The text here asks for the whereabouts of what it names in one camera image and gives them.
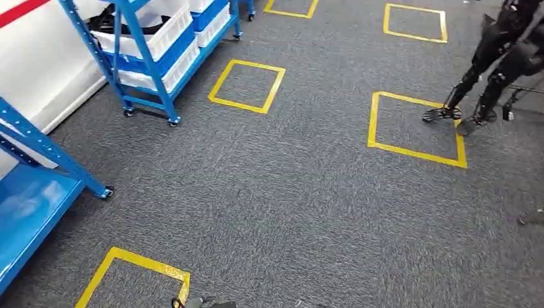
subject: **white plastic bin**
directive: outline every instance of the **white plastic bin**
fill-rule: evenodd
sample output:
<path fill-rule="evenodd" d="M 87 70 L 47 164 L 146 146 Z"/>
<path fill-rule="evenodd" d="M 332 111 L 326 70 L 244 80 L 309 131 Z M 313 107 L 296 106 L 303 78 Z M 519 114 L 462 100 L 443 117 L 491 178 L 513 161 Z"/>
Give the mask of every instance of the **white plastic bin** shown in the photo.
<path fill-rule="evenodd" d="M 195 13 L 204 12 L 214 0 L 189 0 L 189 10 Z"/>
<path fill-rule="evenodd" d="M 213 21 L 202 32 L 195 32 L 196 39 L 198 40 L 198 47 L 207 47 L 208 44 L 216 37 L 221 29 L 228 23 L 230 19 L 230 3 L 227 3 L 225 7 L 218 13 Z"/>
<path fill-rule="evenodd" d="M 199 54 L 200 49 L 198 48 L 198 43 L 195 39 L 182 53 L 179 59 L 177 59 L 174 65 L 172 65 L 172 68 L 170 68 L 170 70 L 168 70 L 166 75 L 164 75 L 164 77 L 162 78 L 162 82 L 164 83 L 166 92 L 170 93 L 174 90 L 176 85 L 183 78 L 183 76 L 197 59 Z M 155 83 L 153 83 L 153 79 L 145 74 L 129 71 L 119 71 L 119 79 L 121 83 L 125 85 L 130 85 L 132 87 L 143 87 L 154 91 L 157 90 Z"/>
<path fill-rule="evenodd" d="M 164 55 L 168 48 L 172 46 L 191 22 L 192 17 L 189 11 L 189 5 L 184 1 L 183 6 L 180 6 L 180 9 L 173 14 L 154 35 L 145 35 L 153 61 L 158 61 L 160 57 Z M 109 53 L 115 52 L 115 35 L 98 31 L 92 31 L 92 34 L 100 41 L 104 51 Z M 138 46 L 136 45 L 136 41 L 134 41 L 130 35 L 123 35 L 119 38 L 119 53 L 135 56 L 140 59 L 142 58 Z"/>

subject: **storage bin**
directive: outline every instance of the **storage bin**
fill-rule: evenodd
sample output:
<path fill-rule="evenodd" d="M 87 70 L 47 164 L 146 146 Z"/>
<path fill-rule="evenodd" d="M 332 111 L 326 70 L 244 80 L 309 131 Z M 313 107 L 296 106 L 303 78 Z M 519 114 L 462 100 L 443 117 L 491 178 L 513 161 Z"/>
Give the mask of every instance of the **storage bin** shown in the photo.
<path fill-rule="evenodd" d="M 214 0 L 189 0 L 189 10 L 195 13 L 202 13 L 212 2 Z"/>
<path fill-rule="evenodd" d="M 164 76 L 166 72 L 177 61 L 181 54 L 185 51 L 187 46 L 192 43 L 195 38 L 192 24 L 183 31 L 178 37 L 176 42 L 166 51 L 166 53 L 155 62 L 155 67 L 161 76 Z M 113 65 L 115 55 L 113 53 L 105 53 L 110 63 Z M 117 56 L 117 68 L 122 71 L 132 71 L 136 73 L 147 74 L 148 68 L 146 63 L 142 59 L 138 59 L 135 56 L 118 55 Z"/>
<path fill-rule="evenodd" d="M 221 10 L 228 3 L 228 0 L 214 0 L 208 8 L 202 13 L 191 12 L 193 27 L 195 32 L 204 31 L 204 29 L 216 18 Z"/>
<path fill-rule="evenodd" d="M 217 33 L 223 29 L 225 24 L 230 20 L 230 3 L 227 3 L 220 13 L 202 32 L 195 32 L 198 40 L 198 47 L 207 47 L 208 44 L 216 37 Z"/>
<path fill-rule="evenodd" d="M 145 35 L 153 61 L 158 61 L 164 55 L 183 31 L 191 25 L 191 21 L 189 6 L 185 3 L 154 35 Z M 91 31 L 91 33 L 100 41 L 103 51 L 115 52 L 115 35 L 98 31 Z M 136 41 L 130 35 L 123 35 L 119 38 L 119 53 L 138 59 L 142 58 Z"/>
<path fill-rule="evenodd" d="M 198 48 L 197 40 L 187 47 L 179 59 L 172 65 L 172 68 L 162 77 L 162 82 L 166 88 L 166 92 L 171 93 L 180 80 L 185 76 L 187 70 L 191 67 L 194 61 L 198 58 L 200 54 L 200 49 Z M 153 79 L 150 76 L 135 73 L 130 71 L 119 71 L 119 80 L 124 85 L 129 85 L 132 87 L 142 87 L 150 90 L 157 90 Z"/>

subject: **shelf frame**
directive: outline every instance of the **shelf frame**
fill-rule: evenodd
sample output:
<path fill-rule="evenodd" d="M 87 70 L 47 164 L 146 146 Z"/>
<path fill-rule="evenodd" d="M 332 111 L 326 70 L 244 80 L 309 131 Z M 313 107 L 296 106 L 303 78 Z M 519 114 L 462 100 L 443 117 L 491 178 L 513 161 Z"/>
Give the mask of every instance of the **shelf frame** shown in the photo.
<path fill-rule="evenodd" d="M 143 105 L 146 107 L 151 107 L 159 109 L 166 113 L 168 123 L 171 126 L 176 126 L 180 121 L 181 117 L 178 116 L 176 109 L 174 107 L 174 100 L 182 91 L 182 89 L 189 82 L 194 73 L 202 65 L 204 60 L 211 54 L 213 49 L 219 44 L 227 30 L 233 26 L 234 27 L 234 37 L 239 40 L 242 36 L 240 21 L 239 21 L 239 8 L 238 0 L 230 0 L 230 19 L 227 24 L 221 29 L 221 31 L 213 38 L 212 42 L 205 48 L 201 48 L 201 54 L 198 56 L 197 60 L 191 65 L 189 70 L 178 82 L 172 93 L 168 93 L 162 82 L 162 77 L 159 74 L 156 63 L 153 61 L 149 47 L 146 44 L 146 40 L 142 29 L 138 23 L 138 18 L 136 17 L 136 11 L 142 8 L 149 0 L 134 0 L 129 2 L 129 0 L 103 0 L 109 3 L 115 4 L 115 23 L 114 23 L 114 35 L 115 35 L 115 55 L 119 54 L 119 37 L 120 37 L 120 27 L 121 27 L 121 15 L 125 18 L 127 26 L 130 29 L 132 39 L 135 41 L 144 63 L 146 64 L 147 75 L 151 77 L 153 83 L 155 84 L 156 91 L 151 89 L 145 89 L 141 87 L 130 87 L 122 85 L 119 82 L 119 77 L 117 74 L 117 65 L 116 60 L 113 63 L 110 63 L 104 52 L 99 47 L 98 43 L 92 36 L 92 33 L 89 31 L 87 25 L 82 21 L 81 17 L 77 14 L 77 8 L 73 0 L 58 0 L 62 5 L 63 9 L 66 11 L 68 17 L 70 18 L 72 24 L 78 31 L 80 37 L 83 39 L 85 45 L 91 52 L 95 61 L 98 63 L 100 69 L 106 76 L 108 83 L 113 87 L 115 94 L 121 100 L 123 104 L 124 114 L 126 116 L 132 116 L 132 112 L 135 107 L 134 104 Z M 136 89 L 139 92 L 145 92 L 158 96 L 160 103 L 156 103 L 147 99 L 138 98 L 127 93 L 127 89 Z"/>

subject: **robot leg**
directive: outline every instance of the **robot leg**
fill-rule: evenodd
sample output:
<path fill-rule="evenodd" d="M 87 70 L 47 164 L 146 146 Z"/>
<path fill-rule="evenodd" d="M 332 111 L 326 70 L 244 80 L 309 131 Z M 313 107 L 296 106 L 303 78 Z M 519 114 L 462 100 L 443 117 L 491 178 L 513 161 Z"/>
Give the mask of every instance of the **robot leg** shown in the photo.
<path fill-rule="evenodd" d="M 457 133 L 467 136 L 474 132 L 478 126 L 484 126 L 486 123 L 492 123 L 497 120 L 497 114 L 493 108 L 497 105 L 502 91 L 506 89 L 519 75 L 507 77 L 496 69 L 488 78 L 488 86 L 480 96 L 476 109 L 471 117 L 466 118 L 457 125 Z"/>

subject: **yellow floor marking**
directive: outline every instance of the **yellow floor marking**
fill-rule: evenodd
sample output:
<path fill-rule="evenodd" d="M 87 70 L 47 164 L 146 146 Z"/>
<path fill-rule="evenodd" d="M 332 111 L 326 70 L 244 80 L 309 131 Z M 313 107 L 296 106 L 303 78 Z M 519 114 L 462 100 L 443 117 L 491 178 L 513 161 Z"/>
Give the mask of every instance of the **yellow floor marking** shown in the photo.
<path fill-rule="evenodd" d="M 417 35 L 411 35 L 406 33 L 400 33 L 389 30 L 389 16 L 391 15 L 391 8 L 404 8 L 407 10 L 416 10 L 416 11 L 423 11 L 423 12 L 429 12 L 429 13 L 437 13 L 440 15 L 440 32 L 441 32 L 441 38 L 427 38 L 427 37 L 419 37 Z M 447 43 L 448 42 L 448 31 L 446 30 L 446 12 L 444 11 L 437 11 L 437 10 L 430 10 L 428 8 L 418 8 L 415 6 L 407 6 L 407 5 L 401 5 L 401 4 L 394 4 L 394 3 L 387 3 L 386 4 L 386 12 L 384 15 L 384 33 L 396 35 L 399 37 L 407 37 L 410 39 L 415 40 L 425 40 L 427 42 L 435 42 L 435 43 Z"/>
<path fill-rule="evenodd" d="M 217 98 L 217 92 L 219 92 L 219 89 L 223 85 L 223 82 L 225 82 L 226 77 L 228 74 L 230 74 L 230 71 L 234 67 L 235 64 L 245 65 L 245 66 L 251 66 L 251 67 L 257 67 L 259 69 L 268 69 L 270 71 L 278 72 L 278 75 L 276 76 L 276 80 L 272 84 L 272 88 L 270 89 L 270 92 L 268 93 L 268 96 L 264 102 L 264 105 L 262 107 L 255 107 L 250 105 L 245 105 L 242 103 L 237 103 L 235 101 L 229 101 L 227 99 Z M 212 92 L 208 95 L 208 98 L 219 104 L 224 104 L 228 106 L 238 107 L 246 110 L 251 110 L 254 112 L 258 112 L 261 114 L 265 114 L 268 112 L 268 109 L 270 108 L 270 105 L 272 105 L 272 101 L 274 100 L 274 97 L 276 96 L 276 93 L 278 92 L 278 89 L 280 87 L 280 83 L 282 82 L 282 79 L 284 78 L 285 69 L 282 67 L 275 67 L 270 66 L 266 64 L 260 64 L 255 62 L 249 62 L 249 61 L 243 61 L 243 60 L 231 60 L 227 66 L 225 67 L 225 70 L 221 73 L 219 79 L 217 80 L 216 84 L 212 88 Z"/>
<path fill-rule="evenodd" d="M 372 105 L 370 107 L 370 124 L 368 128 L 367 145 L 369 148 L 378 148 L 378 149 L 392 151 L 399 154 L 431 160 L 433 162 L 440 162 L 442 164 L 448 164 L 455 167 L 467 168 L 466 155 L 464 152 L 464 139 L 463 139 L 463 136 L 459 135 L 458 133 L 455 134 L 455 142 L 457 143 L 457 160 L 376 142 L 376 127 L 378 123 L 378 103 L 380 100 L 380 96 L 386 96 L 389 98 L 399 99 L 402 101 L 409 101 L 410 103 L 421 104 L 421 105 L 425 105 L 425 106 L 429 106 L 433 108 L 442 107 L 442 104 L 435 103 L 433 101 L 425 101 L 423 99 L 409 98 L 407 96 L 402 96 L 402 95 L 393 94 L 393 93 L 384 92 L 384 91 L 374 92 L 372 94 Z M 457 126 L 459 123 L 460 123 L 460 120 L 454 121 L 455 126 Z"/>
<path fill-rule="evenodd" d="M 318 2 L 319 0 L 312 0 L 312 4 L 310 5 L 310 8 L 308 9 L 308 14 L 304 15 L 304 14 L 298 14 L 298 13 L 272 10 L 271 8 L 272 8 L 272 5 L 274 5 L 274 0 L 269 0 L 266 6 L 264 7 L 263 12 L 310 19 L 312 18 L 312 16 L 314 15 L 314 12 L 316 11 Z"/>
<path fill-rule="evenodd" d="M 92 296 L 92 293 L 94 292 L 96 287 L 98 287 L 98 284 L 100 283 L 102 278 L 104 278 L 106 271 L 108 270 L 110 265 L 112 265 L 112 262 L 115 258 L 130 262 L 132 264 L 159 272 L 161 274 L 182 281 L 182 288 L 180 290 L 180 293 L 178 294 L 178 298 L 182 301 L 182 303 L 185 303 L 185 301 L 187 300 L 187 297 L 189 295 L 189 279 L 191 277 L 190 273 L 182 271 L 180 269 L 178 270 L 177 268 L 173 268 L 170 265 L 151 260 L 146 257 L 142 257 L 141 255 L 137 255 L 136 253 L 128 252 L 117 247 L 112 247 L 110 251 L 106 254 L 106 257 L 100 264 L 99 268 L 96 270 L 96 273 L 90 280 L 87 288 L 85 288 L 85 291 L 83 292 L 80 300 L 76 304 L 76 308 L 84 308 L 85 306 L 87 306 L 90 297 Z"/>

